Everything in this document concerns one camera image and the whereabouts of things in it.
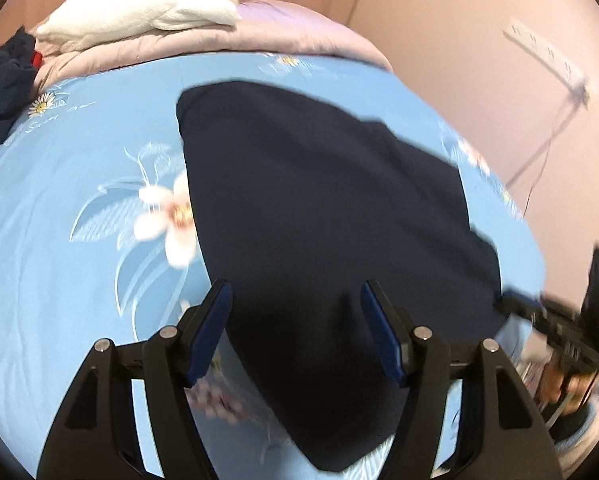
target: person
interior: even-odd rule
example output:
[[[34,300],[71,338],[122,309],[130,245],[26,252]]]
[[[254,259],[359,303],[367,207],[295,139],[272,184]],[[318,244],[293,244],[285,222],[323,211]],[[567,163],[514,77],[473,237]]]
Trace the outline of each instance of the person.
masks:
[[[532,343],[522,352],[518,372],[539,407],[556,404],[565,374],[556,352]],[[549,429],[564,478],[568,478],[599,442],[599,375],[575,375],[566,391],[573,394],[561,416]]]

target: white flower print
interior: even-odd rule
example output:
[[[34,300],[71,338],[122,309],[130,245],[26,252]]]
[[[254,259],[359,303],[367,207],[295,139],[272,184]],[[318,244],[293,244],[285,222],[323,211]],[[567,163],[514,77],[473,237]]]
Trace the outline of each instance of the white flower print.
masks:
[[[488,167],[486,159],[464,139],[459,141],[459,149],[466,155],[468,164],[479,168],[486,176],[491,174],[491,169]]]
[[[192,388],[186,388],[185,392],[191,409],[204,412],[208,418],[218,417],[231,426],[248,418],[241,402],[207,378],[198,380]]]
[[[139,190],[139,198],[158,210],[140,215],[133,232],[140,241],[153,240],[166,231],[166,259],[171,267],[185,269],[197,250],[197,232],[192,216],[188,177],[185,171],[175,179],[172,190],[149,185]]]
[[[41,115],[55,103],[55,94],[53,92],[45,92],[28,107],[28,117],[36,117]]]

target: metal screw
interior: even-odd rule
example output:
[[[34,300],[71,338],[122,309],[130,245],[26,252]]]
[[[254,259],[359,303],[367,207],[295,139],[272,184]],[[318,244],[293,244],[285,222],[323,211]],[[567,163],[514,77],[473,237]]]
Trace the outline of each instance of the metal screw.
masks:
[[[177,327],[173,325],[165,326],[159,331],[159,335],[164,339],[171,339],[177,335]]]
[[[110,341],[108,339],[103,338],[95,341],[95,350],[98,352],[105,352],[108,348],[110,348]]]
[[[495,339],[484,339],[482,345],[489,352],[497,352],[499,350],[499,344]]]
[[[430,339],[433,337],[433,330],[429,329],[427,326],[418,326],[415,330],[413,330],[415,337],[418,339]]]

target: blue bedsheet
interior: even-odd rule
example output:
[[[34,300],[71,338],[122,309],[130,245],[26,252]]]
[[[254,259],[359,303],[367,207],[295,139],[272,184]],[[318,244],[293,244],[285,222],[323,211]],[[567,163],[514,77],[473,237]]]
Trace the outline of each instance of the blue bedsheet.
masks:
[[[208,290],[198,248],[190,266],[175,269],[164,235],[139,242],[134,224],[150,211],[139,190],[172,189],[185,170],[175,117],[182,90],[231,79],[292,89],[381,120],[400,139],[456,164],[471,224],[497,247],[503,285],[541,290],[541,254],[505,189],[465,140],[382,70],[333,58],[221,53],[61,82],[0,147],[0,435],[31,473],[92,343],[147,338]],[[517,352],[529,331],[509,322],[500,340]],[[289,442],[225,338],[212,368],[190,399],[222,480],[376,476],[389,442],[343,474],[321,473]],[[452,452],[459,390],[452,390],[438,462]],[[159,473],[142,398],[136,384],[142,453]]]

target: human hand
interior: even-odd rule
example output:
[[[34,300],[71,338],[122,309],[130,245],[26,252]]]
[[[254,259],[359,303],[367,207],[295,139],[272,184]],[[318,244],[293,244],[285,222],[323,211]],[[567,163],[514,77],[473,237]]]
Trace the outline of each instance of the human hand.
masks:
[[[559,356],[553,355],[550,363],[544,368],[537,396],[541,402],[556,403],[562,394],[562,385],[564,384],[565,374],[559,366]],[[568,403],[562,415],[573,413],[579,406],[588,400],[584,396],[590,395],[591,383],[595,380],[595,375],[575,375],[571,378],[568,385],[568,391],[573,393],[573,399]]]

